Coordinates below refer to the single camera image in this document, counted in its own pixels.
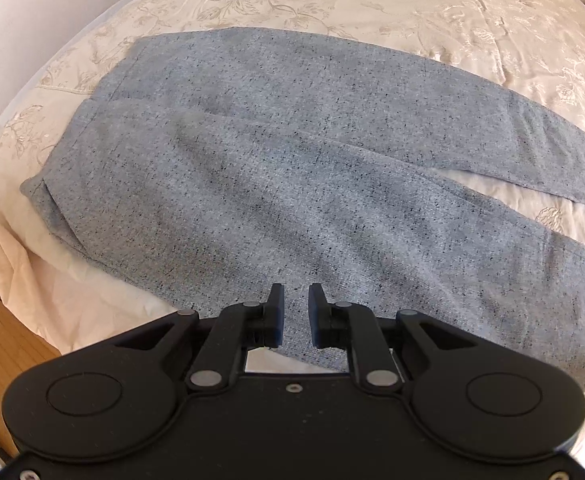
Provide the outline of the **grey speckled pants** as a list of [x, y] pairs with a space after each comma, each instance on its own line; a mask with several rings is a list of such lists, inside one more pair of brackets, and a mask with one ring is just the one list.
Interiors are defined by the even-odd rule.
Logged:
[[314, 353], [307, 290], [423, 311], [585, 388], [585, 245], [455, 182], [585, 205], [585, 133], [420, 56], [304, 32], [137, 40], [22, 192], [89, 263], [216, 315], [288, 294], [283, 352]]

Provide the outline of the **cream floral bedspread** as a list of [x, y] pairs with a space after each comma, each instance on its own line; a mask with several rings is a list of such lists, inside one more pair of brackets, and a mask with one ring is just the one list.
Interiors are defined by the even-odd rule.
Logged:
[[137, 39], [261, 26], [425, 56], [543, 104], [585, 131], [578, 0], [121, 0], [63, 48], [0, 123], [0, 296], [28, 334], [76, 350], [165, 314], [165, 302], [62, 248], [21, 194], [76, 108]]

